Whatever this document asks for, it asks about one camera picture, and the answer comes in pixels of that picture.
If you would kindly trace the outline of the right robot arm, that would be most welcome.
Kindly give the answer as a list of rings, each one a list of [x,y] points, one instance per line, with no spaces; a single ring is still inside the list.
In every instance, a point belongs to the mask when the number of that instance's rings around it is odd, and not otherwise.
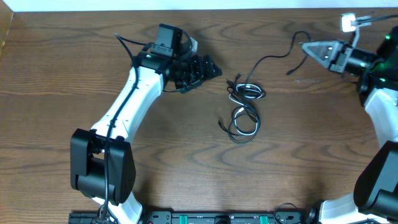
[[[316,223],[397,223],[397,28],[375,53],[341,40],[304,42],[302,50],[331,72],[358,77],[380,147],[352,193],[320,204]]]

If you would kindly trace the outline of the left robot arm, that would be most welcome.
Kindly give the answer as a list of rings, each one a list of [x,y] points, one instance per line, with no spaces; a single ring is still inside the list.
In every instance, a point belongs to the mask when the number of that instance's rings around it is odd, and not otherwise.
[[[151,104],[174,82],[177,93],[198,88],[222,74],[186,31],[160,24],[155,42],[133,55],[124,88],[90,130],[76,129],[70,140],[71,187],[99,203],[96,213],[73,212],[69,223],[141,223],[144,207],[132,189],[136,168],[134,136]]]

